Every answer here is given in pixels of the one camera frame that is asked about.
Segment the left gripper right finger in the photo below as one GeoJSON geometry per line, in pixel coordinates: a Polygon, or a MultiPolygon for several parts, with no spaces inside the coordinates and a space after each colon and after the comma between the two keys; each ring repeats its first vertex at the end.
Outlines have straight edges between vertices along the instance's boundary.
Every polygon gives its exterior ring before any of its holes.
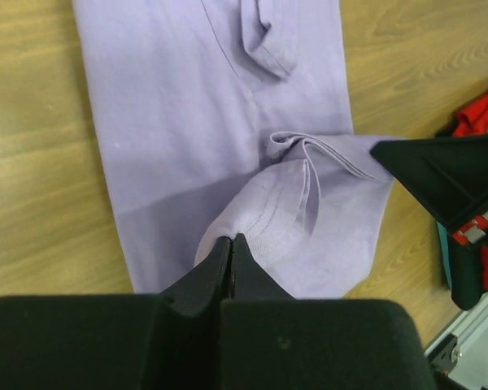
{"type": "Polygon", "coordinates": [[[435,389],[416,326],[387,300],[295,300],[233,241],[223,389],[435,389]]]}

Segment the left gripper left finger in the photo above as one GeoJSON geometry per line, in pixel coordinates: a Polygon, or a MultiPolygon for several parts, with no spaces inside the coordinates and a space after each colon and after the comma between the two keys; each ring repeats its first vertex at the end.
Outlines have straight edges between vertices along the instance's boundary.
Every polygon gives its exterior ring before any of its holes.
{"type": "Polygon", "coordinates": [[[0,389],[212,389],[232,243],[160,294],[0,297],[0,389]]]}

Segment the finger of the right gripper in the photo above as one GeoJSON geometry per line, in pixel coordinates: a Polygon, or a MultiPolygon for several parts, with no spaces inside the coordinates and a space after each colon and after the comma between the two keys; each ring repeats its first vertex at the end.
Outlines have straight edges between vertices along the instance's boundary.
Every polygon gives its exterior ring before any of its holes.
{"type": "Polygon", "coordinates": [[[370,154],[450,232],[488,211],[488,134],[380,141],[370,154]]]}

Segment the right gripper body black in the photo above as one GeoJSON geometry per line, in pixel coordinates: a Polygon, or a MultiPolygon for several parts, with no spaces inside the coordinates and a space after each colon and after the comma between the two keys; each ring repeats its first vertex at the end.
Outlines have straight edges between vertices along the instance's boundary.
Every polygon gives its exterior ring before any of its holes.
{"type": "Polygon", "coordinates": [[[468,311],[488,293],[488,211],[447,233],[451,299],[468,311]]]}

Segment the purple t shirt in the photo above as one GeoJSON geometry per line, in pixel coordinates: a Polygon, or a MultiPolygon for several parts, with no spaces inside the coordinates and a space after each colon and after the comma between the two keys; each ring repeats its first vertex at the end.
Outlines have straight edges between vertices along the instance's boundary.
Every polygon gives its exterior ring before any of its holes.
{"type": "Polygon", "coordinates": [[[372,268],[392,176],[353,132],[336,1],[75,1],[133,289],[242,234],[290,295],[372,268]]]}

